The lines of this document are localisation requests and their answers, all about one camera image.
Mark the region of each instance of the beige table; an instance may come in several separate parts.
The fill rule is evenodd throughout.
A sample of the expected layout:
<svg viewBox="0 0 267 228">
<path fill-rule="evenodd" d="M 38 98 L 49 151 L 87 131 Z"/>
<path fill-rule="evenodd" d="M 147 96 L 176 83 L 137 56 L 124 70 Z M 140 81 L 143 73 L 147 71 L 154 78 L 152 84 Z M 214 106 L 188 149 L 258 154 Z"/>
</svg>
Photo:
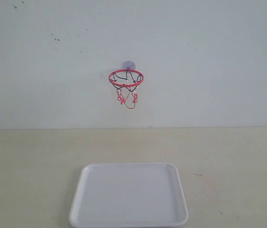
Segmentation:
<svg viewBox="0 0 267 228">
<path fill-rule="evenodd" d="M 178 167 L 184 227 L 267 228 L 267 128 L 0 131 L 0 228 L 70 227 L 83 166 L 147 161 Z"/>
</svg>

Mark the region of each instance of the red rim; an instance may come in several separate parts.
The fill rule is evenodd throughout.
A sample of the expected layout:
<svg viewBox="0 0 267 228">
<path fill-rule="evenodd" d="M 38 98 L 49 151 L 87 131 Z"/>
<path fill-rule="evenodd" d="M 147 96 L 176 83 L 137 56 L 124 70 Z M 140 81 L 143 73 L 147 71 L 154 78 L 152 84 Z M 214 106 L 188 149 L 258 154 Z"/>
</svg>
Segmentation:
<svg viewBox="0 0 267 228">
<path fill-rule="evenodd" d="M 119 83 L 115 83 L 111 77 L 115 74 L 115 73 L 118 73 L 118 72 L 124 72 L 124 71 L 130 71 L 130 72 L 134 72 L 134 73 L 137 73 L 138 75 L 141 75 L 142 79 L 135 83 L 135 84 L 130 84 L 130 85 L 123 85 L 123 84 L 119 84 Z M 137 71 L 137 70 L 126 70 L 126 69 L 122 69 L 122 70 L 116 70 L 116 71 L 113 71 L 109 77 L 108 77 L 109 81 L 111 82 L 111 84 L 115 85 L 115 86 L 119 86 L 119 87 L 123 87 L 123 88 L 128 88 L 128 87 L 135 87 L 135 86 L 138 86 L 139 84 L 141 84 L 143 81 L 144 81 L 144 75 Z"/>
</svg>

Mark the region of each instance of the white wall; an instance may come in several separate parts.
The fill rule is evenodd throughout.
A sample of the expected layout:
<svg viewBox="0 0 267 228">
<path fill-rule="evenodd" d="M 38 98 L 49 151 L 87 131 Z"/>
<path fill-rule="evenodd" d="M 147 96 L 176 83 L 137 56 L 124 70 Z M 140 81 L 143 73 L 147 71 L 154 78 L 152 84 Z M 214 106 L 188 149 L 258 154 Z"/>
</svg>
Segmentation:
<svg viewBox="0 0 267 228">
<path fill-rule="evenodd" d="M 23 1 L 0 0 L 0 129 L 267 125 L 267 0 Z"/>
</svg>

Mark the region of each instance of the mini basketball hoop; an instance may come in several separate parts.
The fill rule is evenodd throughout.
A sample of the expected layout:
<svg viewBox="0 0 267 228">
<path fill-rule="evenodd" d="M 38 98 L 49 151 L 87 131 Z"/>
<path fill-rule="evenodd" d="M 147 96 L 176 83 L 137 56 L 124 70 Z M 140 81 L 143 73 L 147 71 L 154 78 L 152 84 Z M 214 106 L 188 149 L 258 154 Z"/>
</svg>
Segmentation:
<svg viewBox="0 0 267 228">
<path fill-rule="evenodd" d="M 135 64 L 131 61 L 124 63 L 125 67 L 128 65 L 135 68 Z M 120 104 L 124 104 L 129 109 L 134 109 L 138 101 L 137 88 L 144 81 L 144 76 L 141 72 L 131 67 L 113 71 L 109 75 L 109 81 L 116 88 Z"/>
</svg>

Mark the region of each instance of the white tray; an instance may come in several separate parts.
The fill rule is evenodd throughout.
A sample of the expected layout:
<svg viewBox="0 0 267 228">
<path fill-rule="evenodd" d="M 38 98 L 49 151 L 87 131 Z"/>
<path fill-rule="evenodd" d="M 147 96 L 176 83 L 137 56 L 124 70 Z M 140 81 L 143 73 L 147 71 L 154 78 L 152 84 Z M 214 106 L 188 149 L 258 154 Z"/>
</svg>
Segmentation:
<svg viewBox="0 0 267 228">
<path fill-rule="evenodd" d="M 86 166 L 69 214 L 76 228 L 174 227 L 187 220 L 180 177 L 169 163 Z"/>
</svg>

